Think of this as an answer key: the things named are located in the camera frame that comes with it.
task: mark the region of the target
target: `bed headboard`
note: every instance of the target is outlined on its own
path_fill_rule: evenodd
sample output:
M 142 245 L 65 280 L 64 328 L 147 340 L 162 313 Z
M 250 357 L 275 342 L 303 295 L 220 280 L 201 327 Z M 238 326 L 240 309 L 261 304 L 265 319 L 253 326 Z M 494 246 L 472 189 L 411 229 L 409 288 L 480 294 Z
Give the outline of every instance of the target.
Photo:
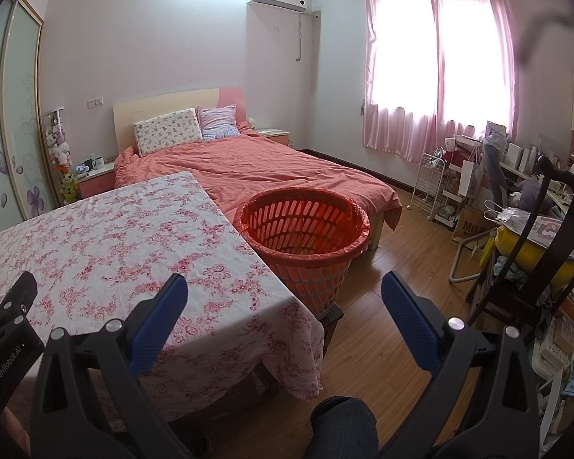
M 162 116 L 183 109 L 207 109 L 236 104 L 236 122 L 246 121 L 245 98 L 242 88 L 181 91 L 117 103 L 113 106 L 115 136 L 119 153 L 136 145 L 133 124 L 139 120 Z

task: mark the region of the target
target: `floral tablecloth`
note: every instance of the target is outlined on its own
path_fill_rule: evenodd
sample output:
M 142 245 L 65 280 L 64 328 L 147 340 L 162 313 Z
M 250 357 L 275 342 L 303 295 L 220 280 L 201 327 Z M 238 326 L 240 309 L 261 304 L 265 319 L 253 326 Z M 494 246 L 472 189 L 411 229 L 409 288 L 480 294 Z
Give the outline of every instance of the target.
M 127 317 L 173 272 L 187 279 L 187 306 L 153 371 L 141 378 L 166 419 L 213 403 L 259 361 L 297 398 L 321 391 L 322 326 L 188 172 L 91 197 L 3 231 L 0 302 L 25 270 L 38 282 L 28 318 L 45 342 L 55 327 L 80 334 Z M 39 364 L 9 403 L 24 423 Z M 105 387 L 96 387 L 109 407 Z

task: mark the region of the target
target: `nightstand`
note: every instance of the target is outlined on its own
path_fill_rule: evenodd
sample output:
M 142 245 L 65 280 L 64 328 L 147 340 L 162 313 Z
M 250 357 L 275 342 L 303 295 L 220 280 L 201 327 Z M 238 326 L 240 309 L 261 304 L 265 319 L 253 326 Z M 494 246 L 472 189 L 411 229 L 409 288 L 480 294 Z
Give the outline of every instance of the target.
M 257 131 L 259 134 L 263 134 L 267 138 L 275 141 L 276 143 L 281 143 L 282 145 L 289 146 L 289 131 L 282 131 L 280 129 L 261 129 Z
M 79 198 L 89 198 L 115 189 L 115 164 L 105 164 L 101 169 L 90 171 L 77 179 Z

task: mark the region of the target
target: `pink duvet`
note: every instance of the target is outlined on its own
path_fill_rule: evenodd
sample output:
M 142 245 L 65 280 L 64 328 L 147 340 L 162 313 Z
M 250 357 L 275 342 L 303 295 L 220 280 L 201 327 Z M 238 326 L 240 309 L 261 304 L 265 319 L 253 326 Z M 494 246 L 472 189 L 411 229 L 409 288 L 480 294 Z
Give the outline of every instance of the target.
M 274 188 L 325 188 L 352 198 L 368 215 L 385 212 L 394 230 L 401 215 L 392 188 L 355 169 L 320 160 L 255 133 L 188 143 L 139 157 L 126 148 L 115 162 L 116 188 L 159 176 L 190 171 L 230 221 L 240 204 Z

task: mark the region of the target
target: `electrical wire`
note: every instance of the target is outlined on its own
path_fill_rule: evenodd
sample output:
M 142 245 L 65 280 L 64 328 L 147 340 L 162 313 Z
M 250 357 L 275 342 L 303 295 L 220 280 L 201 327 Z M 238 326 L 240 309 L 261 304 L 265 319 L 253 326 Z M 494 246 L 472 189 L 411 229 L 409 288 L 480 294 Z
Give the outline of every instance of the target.
M 302 61 L 302 14 L 298 15 L 298 32 L 300 33 L 300 55 L 295 60 L 296 62 Z

